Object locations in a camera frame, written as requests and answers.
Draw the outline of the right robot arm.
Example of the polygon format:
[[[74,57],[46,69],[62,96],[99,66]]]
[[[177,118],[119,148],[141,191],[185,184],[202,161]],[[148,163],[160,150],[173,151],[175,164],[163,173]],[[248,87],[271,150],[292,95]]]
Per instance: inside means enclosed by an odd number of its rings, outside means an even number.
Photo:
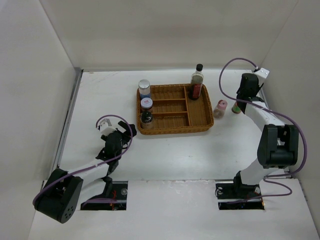
[[[294,125],[285,124],[271,113],[264,101],[257,96],[258,76],[244,73],[237,90],[237,105],[261,130],[256,160],[239,171],[233,179],[232,192],[238,198],[255,189],[263,177],[293,166],[298,161],[299,131]]]

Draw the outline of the red chili sauce bottle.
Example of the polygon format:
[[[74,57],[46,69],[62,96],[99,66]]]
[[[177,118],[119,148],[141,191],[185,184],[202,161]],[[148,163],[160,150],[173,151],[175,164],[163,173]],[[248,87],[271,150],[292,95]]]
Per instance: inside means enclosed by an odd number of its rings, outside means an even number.
[[[231,111],[234,113],[234,114],[240,114],[242,112],[241,108],[238,106],[238,102],[235,101],[232,108],[231,108]]]

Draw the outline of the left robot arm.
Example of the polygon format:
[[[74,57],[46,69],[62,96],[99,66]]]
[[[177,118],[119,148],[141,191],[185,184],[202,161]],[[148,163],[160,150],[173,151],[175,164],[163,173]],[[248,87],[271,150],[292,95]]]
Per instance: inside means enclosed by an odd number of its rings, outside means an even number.
[[[108,118],[96,123],[104,147],[94,160],[77,170],[55,169],[32,202],[36,211],[64,224],[74,214],[77,206],[86,209],[99,204],[117,202],[116,197],[110,198],[113,187],[110,174],[116,170],[122,155],[137,135],[134,124],[121,119],[118,125],[122,130],[112,126]],[[79,203],[82,189],[91,190],[94,184],[97,185],[93,196]]]

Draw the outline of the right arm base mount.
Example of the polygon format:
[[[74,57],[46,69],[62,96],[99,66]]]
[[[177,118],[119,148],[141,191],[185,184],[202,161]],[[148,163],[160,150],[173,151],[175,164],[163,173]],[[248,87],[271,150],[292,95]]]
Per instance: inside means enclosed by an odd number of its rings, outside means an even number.
[[[264,203],[259,199],[251,199],[261,196],[259,185],[250,185],[249,187],[235,187],[234,183],[215,184],[215,196],[218,199],[219,210],[264,210]]]

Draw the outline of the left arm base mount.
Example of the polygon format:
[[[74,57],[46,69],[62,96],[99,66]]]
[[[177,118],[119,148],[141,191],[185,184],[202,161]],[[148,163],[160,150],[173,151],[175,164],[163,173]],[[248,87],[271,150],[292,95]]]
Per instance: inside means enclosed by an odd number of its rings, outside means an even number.
[[[129,184],[110,177],[99,178],[80,193],[77,209],[81,211],[125,211]]]

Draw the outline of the tall dark sauce bottle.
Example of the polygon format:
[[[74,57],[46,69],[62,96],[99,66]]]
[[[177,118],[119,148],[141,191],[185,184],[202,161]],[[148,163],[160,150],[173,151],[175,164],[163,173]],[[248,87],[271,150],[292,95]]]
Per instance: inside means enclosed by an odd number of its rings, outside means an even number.
[[[190,86],[188,88],[188,97],[191,100],[197,100],[200,97],[204,81],[203,67],[201,63],[198,63],[195,72],[191,75]]]

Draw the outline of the silver lid blue jar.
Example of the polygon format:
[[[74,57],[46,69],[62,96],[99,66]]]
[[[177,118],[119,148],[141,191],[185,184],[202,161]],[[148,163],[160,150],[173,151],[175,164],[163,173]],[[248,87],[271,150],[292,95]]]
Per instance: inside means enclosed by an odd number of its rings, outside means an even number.
[[[151,84],[147,79],[142,79],[138,83],[138,91],[141,99],[151,98]]]

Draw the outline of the black cap pepper grinder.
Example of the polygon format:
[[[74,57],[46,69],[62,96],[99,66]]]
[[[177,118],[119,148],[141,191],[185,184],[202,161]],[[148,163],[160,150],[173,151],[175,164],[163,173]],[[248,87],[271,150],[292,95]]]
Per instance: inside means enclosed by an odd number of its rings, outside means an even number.
[[[140,116],[140,124],[143,129],[149,130],[154,127],[153,115],[150,111],[144,111]]]

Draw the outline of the white lid sauce jar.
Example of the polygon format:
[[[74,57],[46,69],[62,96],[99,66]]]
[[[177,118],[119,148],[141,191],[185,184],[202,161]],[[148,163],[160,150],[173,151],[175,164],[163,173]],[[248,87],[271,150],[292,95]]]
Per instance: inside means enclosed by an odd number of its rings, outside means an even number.
[[[142,112],[148,111],[152,112],[153,111],[153,100],[149,97],[145,97],[140,100],[140,109]]]

